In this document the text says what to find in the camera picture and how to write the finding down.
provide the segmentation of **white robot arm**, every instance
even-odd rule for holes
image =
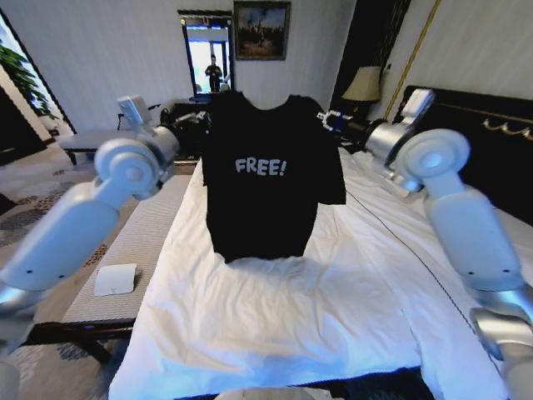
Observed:
[[[149,127],[141,97],[118,99],[137,140],[118,138],[97,151],[97,177],[71,188],[25,237],[0,271],[0,358],[25,340],[33,305],[75,273],[103,242],[131,196],[149,198],[172,175],[179,143],[166,127]],[[0,398],[16,398],[17,371],[0,362]]]
[[[354,138],[359,150],[371,153],[384,178],[410,191],[426,187],[431,226],[467,291],[484,307],[471,310],[478,337],[504,361],[511,398],[532,399],[533,290],[491,203],[459,178],[470,152],[466,139],[449,129],[414,134],[433,99],[431,90],[415,90],[398,124],[361,125],[338,112],[318,117],[325,128]]]

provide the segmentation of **mattress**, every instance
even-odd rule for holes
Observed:
[[[341,153],[346,205],[322,206],[304,257],[226,265],[194,172],[109,398],[172,399],[421,366],[436,398],[504,399],[474,307],[421,212]],[[518,232],[521,256],[531,249]]]

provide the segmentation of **picture frame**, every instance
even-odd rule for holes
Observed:
[[[234,5],[236,60],[285,60],[291,3],[235,2]]]

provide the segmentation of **green leaves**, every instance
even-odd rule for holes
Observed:
[[[24,63],[28,63],[26,58],[0,44],[0,64],[2,64],[3,69],[15,83],[27,103],[39,117],[48,115],[50,118],[55,119],[56,117],[50,113],[47,99],[37,89],[37,84],[33,80],[35,75],[24,67]]]

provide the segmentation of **cable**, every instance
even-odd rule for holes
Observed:
[[[453,304],[453,306],[456,308],[457,312],[462,316],[463,320],[465,321],[466,325],[468,325],[468,327],[470,328],[470,330],[472,331],[472,333],[474,334],[474,336],[477,337],[477,334],[476,334],[476,330],[472,327],[470,321],[468,320],[468,318],[465,316],[465,314],[461,311],[461,309],[459,308],[459,306],[457,306],[457,303],[455,302],[455,300],[451,297],[451,295],[448,293],[448,291],[446,290],[446,288],[442,285],[441,281],[439,281],[439,279],[436,277],[436,275],[433,273],[433,271],[431,271],[431,269],[427,266],[427,264],[424,262],[424,260],[421,259],[421,257],[411,248],[409,247],[409,245],[407,243],[405,243],[403,240],[401,240],[400,237],[398,237],[398,235],[396,235],[377,215],[375,215],[375,213],[373,213],[370,209],[368,209],[367,206],[365,206],[356,196],[354,196],[353,194],[351,194],[350,192],[348,192],[346,190],[346,193],[348,193],[357,203],[359,203],[359,205],[361,207],[363,207],[365,210],[367,210],[372,216],[374,216],[375,219],[377,219],[380,224],[392,235],[394,236],[398,242],[400,242],[401,244],[403,244],[406,248],[409,249],[409,251],[418,259],[418,261],[421,262],[421,264],[426,268],[427,272],[430,273],[430,275],[433,277],[433,279],[435,279],[435,282],[437,282],[437,284],[441,287],[442,291],[446,294],[446,296],[448,297],[448,299],[450,300],[450,302]],[[500,369],[498,368],[498,366],[496,365],[494,359],[492,358],[492,355],[490,353],[488,353],[486,350],[485,350],[485,353],[486,355],[488,356],[489,360],[491,360],[491,363],[492,365],[494,366],[494,368],[496,369],[496,371],[498,372],[498,374],[501,376],[501,373],[500,373]]]

